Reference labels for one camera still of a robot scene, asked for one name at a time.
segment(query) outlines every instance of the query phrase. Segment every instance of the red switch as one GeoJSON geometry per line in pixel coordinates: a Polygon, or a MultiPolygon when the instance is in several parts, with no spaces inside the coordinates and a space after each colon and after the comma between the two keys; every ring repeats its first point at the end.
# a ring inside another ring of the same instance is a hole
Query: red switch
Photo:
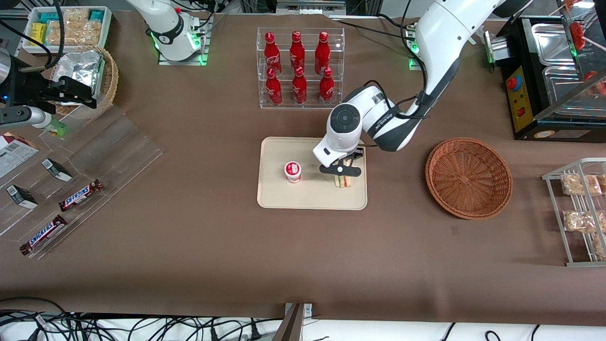
{"type": "Polygon", "coordinates": [[[509,90],[513,90],[518,86],[518,80],[515,77],[512,77],[507,80],[507,88],[509,90]]]}

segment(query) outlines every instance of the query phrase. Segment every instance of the snickers bar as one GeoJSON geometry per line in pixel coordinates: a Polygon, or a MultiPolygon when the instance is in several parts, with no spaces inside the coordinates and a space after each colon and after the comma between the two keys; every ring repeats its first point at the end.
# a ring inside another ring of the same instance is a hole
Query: snickers bar
{"type": "Polygon", "coordinates": [[[53,221],[48,223],[48,225],[38,232],[32,239],[30,239],[30,241],[21,245],[21,247],[19,247],[19,251],[21,251],[23,255],[28,255],[38,244],[40,244],[40,242],[42,242],[45,238],[51,237],[55,231],[64,227],[65,225],[67,225],[65,219],[63,219],[60,215],[57,215],[53,221]]]}
{"type": "Polygon", "coordinates": [[[85,188],[81,189],[80,191],[77,191],[71,197],[60,202],[59,207],[61,208],[61,212],[65,212],[68,209],[72,208],[73,206],[76,206],[77,204],[83,202],[86,198],[88,198],[93,193],[95,193],[96,191],[98,191],[102,188],[103,188],[103,185],[99,182],[99,179],[96,179],[95,181],[86,185],[85,188]]]}

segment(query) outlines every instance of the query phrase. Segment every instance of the plastic bottle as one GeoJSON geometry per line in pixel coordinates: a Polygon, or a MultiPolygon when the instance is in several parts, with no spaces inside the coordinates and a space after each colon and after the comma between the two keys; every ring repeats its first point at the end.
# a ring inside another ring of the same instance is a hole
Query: plastic bottle
{"type": "Polygon", "coordinates": [[[280,49],[276,45],[275,37],[272,32],[265,34],[265,60],[267,67],[276,71],[276,76],[282,73],[282,64],[280,63],[280,49]]]}
{"type": "Polygon", "coordinates": [[[265,82],[267,95],[270,99],[270,105],[277,107],[282,103],[282,87],[280,81],[276,78],[274,69],[267,69],[267,80],[265,82]]]}
{"type": "Polygon", "coordinates": [[[320,80],[320,105],[329,106],[333,101],[333,88],[335,81],[333,80],[333,69],[330,66],[324,69],[324,77],[320,80]]]}
{"type": "Polygon", "coordinates": [[[305,72],[305,48],[301,43],[301,33],[299,31],[293,32],[293,43],[290,46],[290,65],[293,70],[300,66],[305,72]]]}
{"type": "Polygon", "coordinates": [[[330,61],[330,46],[328,46],[328,33],[320,32],[320,42],[316,47],[316,65],[315,71],[318,75],[322,75],[324,68],[328,66],[330,61]]]}
{"type": "Polygon", "coordinates": [[[307,80],[300,66],[295,69],[293,78],[293,100],[296,104],[304,104],[307,101],[307,80]]]}

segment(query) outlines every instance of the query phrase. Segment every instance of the yellow control panel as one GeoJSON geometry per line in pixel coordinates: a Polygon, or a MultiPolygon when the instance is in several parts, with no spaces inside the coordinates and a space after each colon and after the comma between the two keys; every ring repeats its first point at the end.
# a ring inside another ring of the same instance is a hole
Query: yellow control panel
{"type": "Polygon", "coordinates": [[[507,78],[505,85],[507,86],[507,97],[509,98],[513,127],[517,133],[533,120],[530,101],[528,100],[528,90],[526,89],[526,81],[524,80],[521,66],[507,78]]]}

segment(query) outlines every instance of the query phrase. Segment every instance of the aluminum foil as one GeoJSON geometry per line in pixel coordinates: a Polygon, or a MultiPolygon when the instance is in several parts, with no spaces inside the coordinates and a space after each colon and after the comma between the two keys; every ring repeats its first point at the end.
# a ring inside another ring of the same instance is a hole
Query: aluminum foil
{"type": "MultiPolygon", "coordinates": [[[[105,61],[97,51],[66,53],[59,59],[53,81],[59,81],[61,76],[71,77],[93,89],[93,97],[98,99],[101,92],[101,80],[105,61]]],[[[80,103],[57,102],[62,106],[79,106],[80,103]]]]}

